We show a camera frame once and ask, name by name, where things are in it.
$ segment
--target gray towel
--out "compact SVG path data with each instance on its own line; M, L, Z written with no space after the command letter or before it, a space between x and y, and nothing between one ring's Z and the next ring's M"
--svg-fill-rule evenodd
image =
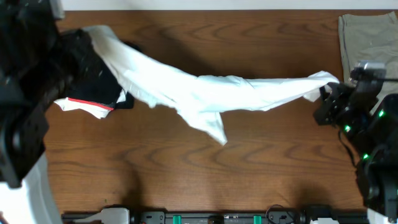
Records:
M386 78L398 78L398 20L394 12L381 16L340 16L338 32L346 83L359 60L384 62ZM385 82L377 96L379 103L391 93L398 93L398 83Z

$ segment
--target wood grain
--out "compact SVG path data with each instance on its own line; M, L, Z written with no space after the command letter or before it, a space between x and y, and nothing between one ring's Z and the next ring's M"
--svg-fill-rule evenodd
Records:
M342 78L338 16L385 11L68 12L63 30L97 24L145 54L194 75ZM61 212L124 203L136 209L264 210L329 203L362 208L337 130L319 127L303 99L268 112L223 113L221 147L166 107L98 120L52 106L45 138Z

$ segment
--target black cable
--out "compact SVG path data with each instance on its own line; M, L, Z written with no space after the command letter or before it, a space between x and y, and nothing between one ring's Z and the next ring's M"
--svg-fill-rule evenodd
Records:
M279 206L279 207L281 207L281 208L285 208L285 207L283 207L283 206L281 206L281 205L279 205L279 204L273 204L273 205L271 205L271 206L267 209L266 218L268 219L268 221L269 221L271 224L276 224L276 223L274 223L273 221L271 221L271 220L269 219L269 217L268 217L268 211L269 211L272 207L275 207L275 206ZM295 218L289 213L289 211L286 211L286 214L293 220L292 223L294 223L294 222L295 222Z
M341 138L341 130L338 131L338 140L340 141L340 143L344 146L344 148L346 148L347 153L349 155L349 158L351 159L351 163L353 165L354 168L356 168L355 166L355 159L354 159L354 154L351 151L351 149L343 142L342 138Z
M384 82L398 82L398 78L372 78L371 80L384 81Z
M368 172L369 172L369 167L370 167L370 165L372 164L373 159L374 159L374 157L376 156L376 154L377 154L378 152L380 152L380 151L385 150L385 149L387 149L387 146L386 146L385 144L380 144L380 145L376 146L376 147L373 149L371 155L369 156L369 159L368 159L368 160L366 161L366 163L365 163L364 172L365 172L366 175L367 175Z

